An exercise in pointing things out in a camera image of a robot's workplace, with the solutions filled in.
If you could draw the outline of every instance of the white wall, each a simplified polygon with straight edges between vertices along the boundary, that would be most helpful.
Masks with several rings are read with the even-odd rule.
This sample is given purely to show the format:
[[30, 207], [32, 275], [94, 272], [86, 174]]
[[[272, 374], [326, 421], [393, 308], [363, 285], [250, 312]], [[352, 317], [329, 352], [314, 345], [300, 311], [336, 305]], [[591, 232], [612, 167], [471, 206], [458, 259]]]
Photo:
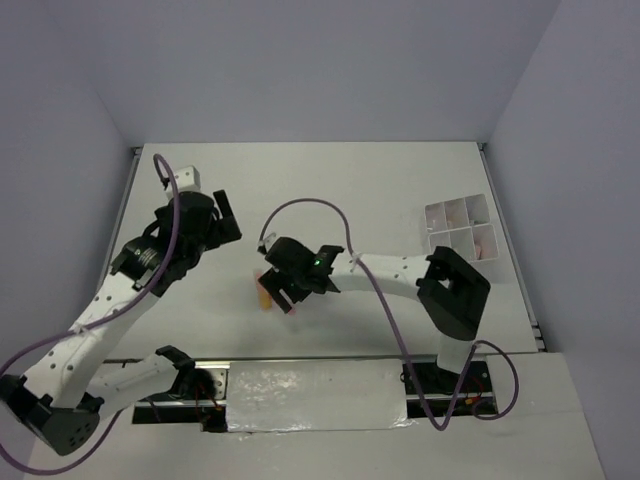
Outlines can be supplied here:
[[489, 142], [538, 319], [605, 471], [638, 476], [640, 3], [563, 0]]
[[558, 0], [46, 0], [130, 144], [487, 140]]
[[[91, 297], [131, 154], [46, 9], [0, 2], [0, 362]], [[33, 436], [0, 408], [0, 437]], [[22, 478], [0, 460], [0, 478]]]

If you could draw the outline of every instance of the purple cable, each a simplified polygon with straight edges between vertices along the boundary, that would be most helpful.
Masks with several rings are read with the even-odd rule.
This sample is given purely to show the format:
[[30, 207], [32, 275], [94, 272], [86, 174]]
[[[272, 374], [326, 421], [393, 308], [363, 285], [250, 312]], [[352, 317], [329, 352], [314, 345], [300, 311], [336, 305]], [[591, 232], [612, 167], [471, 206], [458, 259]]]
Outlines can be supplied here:
[[[160, 181], [164, 183], [166, 180], [168, 180], [169, 183], [171, 184], [171, 190], [173, 191], [173, 223], [171, 225], [171, 237], [169, 239], [169, 246], [167, 248], [167, 254], [162, 259], [162, 263], [160, 264], [160, 267], [158, 267], [158, 270], [156, 271], [156, 273], [153, 276], [153, 278], [151, 279], [151, 281], [140, 291], [140, 293], [138, 294], [138, 296], [136, 298], [134, 298], [130, 303], [128, 303], [125, 307], [123, 307], [122, 310], [119, 310], [119, 311], [114, 312], [114, 313], [112, 313], [110, 315], [107, 315], [106, 317], [101, 318], [100, 320], [96, 320], [95, 322], [87, 324], [86, 328], [89, 329], [89, 330], [94, 329], [94, 328], [98, 328], [98, 327], [100, 327], [100, 326], [102, 326], [102, 325], [104, 325], [106, 323], [112, 322], [113, 320], [115, 320], [115, 319], [119, 318], [120, 316], [124, 315], [125, 313], [127, 313], [129, 310], [131, 310], [133, 307], [135, 307], [138, 303], [140, 303], [140, 301], [151, 290], [153, 290], [153, 288], [160, 281], [160, 277], [162, 277], [162, 275], [164, 274], [165, 270], [167, 269], [167, 266], [169, 265], [169, 262], [171, 261], [171, 257], [173, 256], [173, 251], [174, 251], [174, 249], [176, 247], [176, 242], [178, 241], [178, 229], [179, 229], [179, 226], [180, 226], [180, 195], [179, 195], [179, 191], [178, 191], [178, 185], [177, 185], [176, 180], [175, 180], [175, 178], [173, 176], [173, 170], [171, 170], [171, 167], [169, 166], [169, 164], [167, 163], [167, 161], [164, 159], [164, 157], [162, 155], [160, 155], [159, 153], [156, 153], [153, 156], [153, 163], [154, 163], [156, 172], [158, 173], [158, 176], [160, 177]], [[162, 173], [160, 172], [160, 167], [159, 167], [158, 164], [162, 164], [162, 167], [166, 171], [166, 173], [168, 175], [168, 178], [164, 178], [162, 176]], [[50, 343], [59, 342], [59, 341], [64, 340], [66, 338], [72, 337], [74, 335], [76, 335], [75, 332], [66, 331], [66, 332], [59, 333], [57, 335], [53, 335], [51, 337], [45, 338], [43, 340], [40, 340], [39, 342], [34, 343], [33, 345], [29, 345], [28, 347], [23, 348], [18, 353], [16, 353], [11, 358], [9, 358], [9, 360], [7, 360], [2, 365], [2, 367], [0, 367], [0, 377], [2, 377], [2, 375], [4, 375], [7, 372], [7, 370], [9, 370], [9, 367], [11, 367], [11, 365], [13, 365], [18, 359], [24, 357], [26, 354], [28, 354], [30, 352], [33, 352], [34, 350], [37, 350], [40, 347], [44, 347], [45, 345], [48, 345]], [[41, 470], [41, 469], [38, 469], [38, 468], [31, 468], [30, 466], [25, 465], [25, 464], [19, 462], [18, 460], [16, 460], [15, 458], [13, 458], [11, 456], [11, 454], [9, 452], [7, 452], [7, 450], [4, 448], [4, 445], [2, 445], [1, 442], [0, 442], [0, 456], [9, 465], [14, 467], [15, 469], [20, 470], [21, 472], [24, 472], [24, 473], [28, 473], [30, 475], [50, 476], [50, 475], [58, 475], [60, 473], [68, 472], [69, 470], [77, 467], [81, 463], [84, 463], [89, 457], [91, 457], [91, 455], [94, 454], [94, 452], [105, 441], [105, 439], [109, 435], [109, 432], [111, 432], [111, 429], [115, 425], [115, 423], [118, 420], [118, 417], [120, 416], [121, 413], [122, 413], [122, 410], [117, 412], [113, 416], [113, 418], [111, 419], [111, 422], [109, 422], [109, 425], [107, 426], [105, 431], [102, 433], [102, 435], [100, 436], [98, 441], [95, 443], [95, 445], [93, 445], [93, 447], [91, 447], [89, 449], [89, 451], [87, 453], [85, 453], [78, 460], [76, 460], [75, 462], [67, 465], [66, 467], [56, 468], [56, 469], [52, 469], [52, 470]]]
[[[260, 232], [260, 241], [263, 241], [264, 236], [267, 232], [267, 228], [269, 227], [269, 224], [271, 223], [271, 221], [273, 220], [273, 218], [284, 208], [290, 206], [290, 205], [294, 205], [296, 203], [319, 203], [321, 205], [326, 205], [327, 207], [333, 209], [338, 215], [340, 215], [340, 218], [342, 218], [342, 223], [344, 224], [344, 230], [345, 230], [345, 237], [346, 237], [346, 243], [347, 243], [347, 250], [349, 251], [349, 254], [351, 256], [353, 256], [353, 245], [351, 243], [351, 228], [349, 226], [349, 221], [347, 220], [346, 215], [344, 214], [344, 212], [337, 207], [336, 205], [334, 205], [333, 203], [327, 201], [327, 200], [322, 200], [320, 198], [297, 198], [295, 200], [290, 200], [288, 202], [283, 203], [282, 205], [280, 205], [278, 208], [276, 208], [271, 215], [269, 215], [269, 217], [267, 218], [267, 220], [264, 223], [264, 226], [262, 227], [262, 231]], [[395, 318], [393, 317], [393, 313], [391, 313], [391, 308], [389, 307], [389, 303], [387, 302], [387, 299], [384, 296], [384, 293], [382, 292], [382, 289], [380, 288], [380, 285], [378, 284], [377, 280], [375, 279], [375, 277], [373, 276], [373, 273], [371, 273], [371, 270], [369, 270], [369, 267], [367, 267], [362, 260], [360, 260], [359, 258], [356, 258], [356, 264], [362, 268], [362, 270], [364, 271], [364, 273], [367, 275], [367, 278], [369, 279], [369, 281], [371, 282], [371, 285], [373, 286], [374, 291], [376, 292], [376, 295], [378, 295], [378, 299], [380, 300], [380, 303], [382, 304], [382, 308], [384, 310], [385, 315], [387, 316], [387, 319], [389, 320], [389, 324], [391, 325], [391, 330], [393, 331], [393, 335], [396, 338], [396, 342], [398, 343], [398, 347], [400, 348], [400, 352], [402, 353], [402, 358], [405, 362], [405, 364], [407, 365], [407, 370], [409, 370], [409, 375], [411, 376], [411, 381], [413, 382], [413, 385], [416, 389], [416, 393], [418, 394], [418, 398], [420, 399], [420, 405], [422, 406], [422, 409], [424, 410], [424, 413], [427, 415], [427, 417], [429, 418], [429, 420], [431, 421], [431, 424], [436, 428], [436, 430], [439, 431], [443, 431], [447, 428], [447, 426], [449, 425], [449, 422], [451, 421], [451, 417], [453, 415], [453, 410], [455, 409], [456, 406], [456, 402], [458, 401], [458, 398], [460, 396], [460, 390], [462, 389], [462, 385], [464, 383], [464, 379], [465, 376], [467, 374], [467, 371], [469, 370], [469, 367], [471, 365], [471, 361], [473, 360], [473, 355], [478, 347], [478, 345], [482, 344], [482, 345], [487, 345], [488, 347], [493, 348], [496, 352], [498, 352], [502, 357], [504, 357], [504, 359], [507, 361], [507, 364], [509, 365], [509, 368], [511, 369], [511, 373], [513, 374], [513, 381], [514, 381], [514, 388], [513, 388], [513, 397], [511, 399], [511, 402], [509, 403], [509, 405], [507, 405], [507, 407], [500, 413], [496, 414], [496, 415], [489, 415], [489, 416], [480, 416], [477, 413], [477, 408], [480, 404], [487, 402], [487, 399], [483, 399], [478, 401], [477, 403], [475, 403], [473, 405], [473, 407], [471, 408], [471, 413], [473, 414], [474, 417], [480, 419], [480, 420], [497, 420], [499, 418], [504, 417], [505, 415], [507, 415], [515, 406], [516, 402], [518, 401], [518, 395], [520, 394], [520, 380], [518, 378], [518, 372], [516, 371], [516, 367], [513, 364], [513, 362], [511, 361], [511, 359], [509, 358], [509, 356], [503, 352], [500, 348], [498, 348], [496, 345], [494, 345], [491, 342], [488, 342], [486, 340], [476, 340], [473, 343], [473, 346], [471, 347], [471, 351], [469, 352], [469, 356], [467, 357], [467, 361], [464, 364], [464, 367], [462, 369], [462, 372], [460, 373], [460, 377], [458, 378], [458, 383], [456, 384], [456, 387], [453, 391], [453, 396], [451, 398], [451, 401], [449, 402], [449, 408], [447, 409], [447, 413], [444, 417], [444, 420], [442, 422], [442, 424], [439, 424], [435, 418], [435, 416], [433, 415], [433, 412], [431, 411], [431, 408], [429, 407], [429, 403], [427, 402], [427, 399], [424, 396], [424, 392], [422, 390], [422, 386], [420, 385], [420, 382], [418, 381], [418, 377], [416, 375], [416, 371], [415, 368], [413, 366], [413, 362], [411, 361], [411, 355], [409, 354], [409, 350], [407, 349], [407, 345], [404, 343], [404, 339], [402, 338], [402, 334], [400, 333], [400, 329], [398, 328], [398, 324], [396, 323]]]
[[150, 397], [145, 398], [145, 401], [149, 404], [149, 406], [151, 407], [151, 410], [153, 410], [153, 416], [156, 417], [156, 422], [162, 423], [162, 417], [160, 417], [160, 410], [158, 410], [158, 406], [156, 405], [156, 403], [153, 400], [151, 400]]

